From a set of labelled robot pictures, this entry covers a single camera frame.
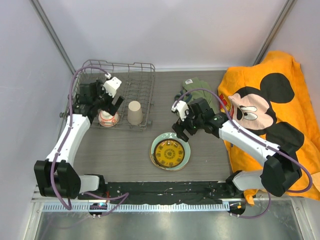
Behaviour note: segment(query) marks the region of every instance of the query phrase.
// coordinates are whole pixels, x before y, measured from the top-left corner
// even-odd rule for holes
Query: wall
[[[26,229],[34,164],[57,141],[71,73],[29,1],[2,1],[0,23],[0,238],[15,240]]]
[[[320,124],[319,9],[319,0],[298,0],[269,48],[290,53],[301,63],[318,124]],[[304,210],[316,239],[320,239],[320,202],[306,198]]]
[[[87,59],[157,69],[253,64],[286,0],[40,0],[75,68]]]

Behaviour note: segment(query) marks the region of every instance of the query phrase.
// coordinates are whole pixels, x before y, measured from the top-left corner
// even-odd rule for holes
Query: mickey mouse towel
[[[295,159],[312,175],[313,186],[304,193],[287,193],[320,200],[320,133],[300,64],[284,52],[271,51],[261,64],[230,67],[218,87],[220,99],[231,117],[244,128],[272,143],[291,143]],[[225,141],[233,172],[255,171],[262,166],[250,155]],[[302,177],[291,190],[302,190]],[[253,204],[256,189],[244,192]]]

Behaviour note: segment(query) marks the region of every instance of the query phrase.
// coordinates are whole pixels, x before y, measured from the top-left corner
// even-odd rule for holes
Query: gray wooden tabletop
[[[183,80],[199,77],[216,91],[225,71],[156,72],[150,110],[152,125],[143,131],[91,127],[85,134],[74,160],[79,175],[100,174],[108,182],[214,181],[231,173],[228,153],[221,139],[203,131],[191,136],[191,157],[179,171],[157,168],[150,160],[153,140],[172,132],[177,116],[171,113],[174,96]]]

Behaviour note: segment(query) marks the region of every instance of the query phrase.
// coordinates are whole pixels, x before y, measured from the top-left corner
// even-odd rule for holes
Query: dish rack
[[[150,107],[153,105],[152,95],[155,84],[156,68],[151,63],[135,62],[110,63],[104,60],[87,60],[83,65],[99,67],[109,72],[113,77],[122,81],[120,88],[117,90],[115,101],[119,96],[124,97],[120,108],[118,109],[119,121],[112,127],[101,126],[98,116],[93,120],[91,127],[101,129],[124,129],[124,130],[144,130],[152,124],[150,120]],[[98,69],[85,69],[78,75],[72,96],[79,93],[79,84],[82,82],[95,82],[97,79],[105,80],[105,74]],[[128,122],[128,105],[131,101],[138,101],[141,104],[143,120],[139,125],[131,125]]]

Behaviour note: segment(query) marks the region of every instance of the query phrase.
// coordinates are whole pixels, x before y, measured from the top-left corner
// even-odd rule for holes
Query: clothing tag
[[[192,84],[193,81],[191,79],[188,79],[187,81],[185,81],[185,84]]]

